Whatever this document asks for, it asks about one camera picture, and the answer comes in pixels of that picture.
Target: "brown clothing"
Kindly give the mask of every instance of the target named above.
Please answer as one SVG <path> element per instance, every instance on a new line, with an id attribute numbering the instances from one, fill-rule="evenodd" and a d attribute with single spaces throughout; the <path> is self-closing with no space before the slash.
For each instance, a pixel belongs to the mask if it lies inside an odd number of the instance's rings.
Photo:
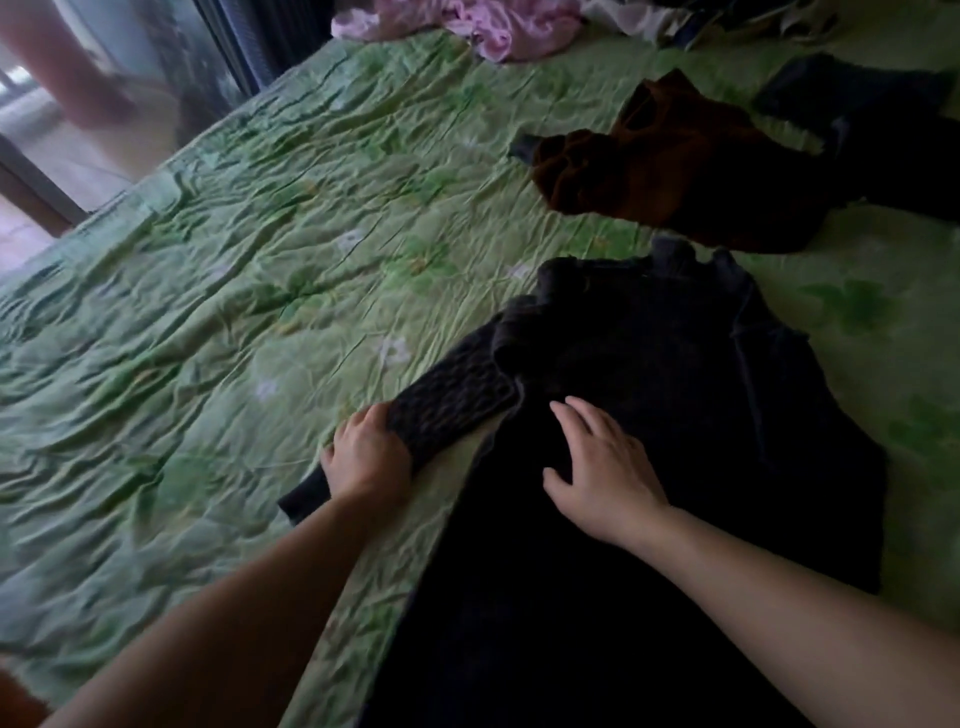
<path id="1" fill-rule="evenodd" d="M 823 160 L 779 145 L 680 70 L 642 82 L 609 134 L 543 139 L 533 180 L 558 212 L 597 212 L 754 253 L 800 250 L 838 202 Z"/>

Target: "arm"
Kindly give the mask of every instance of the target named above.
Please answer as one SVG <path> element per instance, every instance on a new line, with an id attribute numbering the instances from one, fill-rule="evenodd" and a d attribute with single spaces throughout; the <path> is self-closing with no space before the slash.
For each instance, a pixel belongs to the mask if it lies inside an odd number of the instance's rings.
<path id="1" fill-rule="evenodd" d="M 573 458 L 572 486 L 544 472 L 560 511 L 673 581 L 813 723 L 960 725 L 960 640 L 671 508 L 609 415 L 551 406 Z"/>
<path id="2" fill-rule="evenodd" d="M 328 503 L 160 619 L 44 725 L 276 726 L 361 551 L 409 494 L 388 406 L 337 429 L 322 457 Z"/>

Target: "left hand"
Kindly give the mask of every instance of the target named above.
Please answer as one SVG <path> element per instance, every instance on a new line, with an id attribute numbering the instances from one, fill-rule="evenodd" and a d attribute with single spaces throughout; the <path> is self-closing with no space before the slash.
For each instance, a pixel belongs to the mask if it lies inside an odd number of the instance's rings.
<path id="1" fill-rule="evenodd" d="M 320 457 L 333 498 L 357 497 L 386 510 L 409 498 L 410 451 L 387 429 L 389 409 L 389 402 L 364 407 L 337 427 Z"/>

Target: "forearm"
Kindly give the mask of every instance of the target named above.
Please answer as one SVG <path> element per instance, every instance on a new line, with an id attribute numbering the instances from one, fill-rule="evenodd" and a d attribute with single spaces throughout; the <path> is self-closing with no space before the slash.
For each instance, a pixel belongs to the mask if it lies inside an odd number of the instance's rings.
<path id="1" fill-rule="evenodd" d="M 46 725 L 275 726 L 374 521 L 356 499 L 331 500 L 162 618 Z"/>
<path id="2" fill-rule="evenodd" d="M 630 551 L 821 727 L 960 725 L 960 643 L 682 511 Z"/>

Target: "bed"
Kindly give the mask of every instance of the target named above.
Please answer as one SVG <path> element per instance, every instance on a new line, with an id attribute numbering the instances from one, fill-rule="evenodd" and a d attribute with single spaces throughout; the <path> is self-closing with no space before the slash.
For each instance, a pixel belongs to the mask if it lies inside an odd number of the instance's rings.
<path id="1" fill-rule="evenodd" d="M 960 65 L 960 7 L 873 3 L 847 20 L 825 48 L 845 60 Z M 276 499 L 337 422 L 417 378 L 541 262 L 643 255 L 647 229 L 547 211 L 506 157 L 518 130 L 606 128 L 641 78 L 673 67 L 748 105 L 802 52 L 658 52 L 588 28 L 555 58 L 496 66 L 439 31 L 331 41 L 0 280 L 9 667 L 63 703 L 152 619 L 286 532 Z M 889 452 L 884 595 L 960 628 L 960 232 L 851 206 L 802 254 L 737 258 Z M 494 425 L 431 463 L 364 555 L 285 725 L 355 720 Z"/>

